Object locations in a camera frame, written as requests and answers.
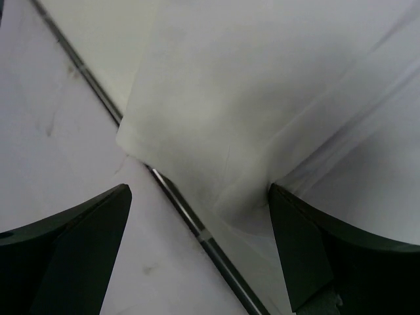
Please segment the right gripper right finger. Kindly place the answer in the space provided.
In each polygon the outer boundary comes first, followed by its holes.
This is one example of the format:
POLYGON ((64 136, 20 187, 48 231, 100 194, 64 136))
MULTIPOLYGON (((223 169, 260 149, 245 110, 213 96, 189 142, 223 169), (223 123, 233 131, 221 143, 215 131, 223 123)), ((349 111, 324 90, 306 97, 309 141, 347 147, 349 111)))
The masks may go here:
POLYGON ((268 203, 294 313, 419 313, 419 246, 347 224, 276 184, 268 203))

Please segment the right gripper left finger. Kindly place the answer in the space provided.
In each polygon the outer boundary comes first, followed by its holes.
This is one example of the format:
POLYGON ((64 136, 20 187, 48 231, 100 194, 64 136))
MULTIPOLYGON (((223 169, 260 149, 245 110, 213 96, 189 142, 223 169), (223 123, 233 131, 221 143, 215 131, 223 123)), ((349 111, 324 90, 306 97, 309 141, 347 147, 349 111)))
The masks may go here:
POLYGON ((1 313, 99 314, 131 202, 120 184, 1 233, 1 313))

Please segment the white t shirt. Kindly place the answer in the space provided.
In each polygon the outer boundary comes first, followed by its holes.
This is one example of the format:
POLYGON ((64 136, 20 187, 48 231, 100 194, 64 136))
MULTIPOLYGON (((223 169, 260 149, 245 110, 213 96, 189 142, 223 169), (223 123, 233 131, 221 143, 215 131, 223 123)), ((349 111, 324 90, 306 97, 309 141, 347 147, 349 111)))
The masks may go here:
POLYGON ((418 1, 164 1, 118 144, 260 292, 284 288, 272 184, 419 243, 418 1))

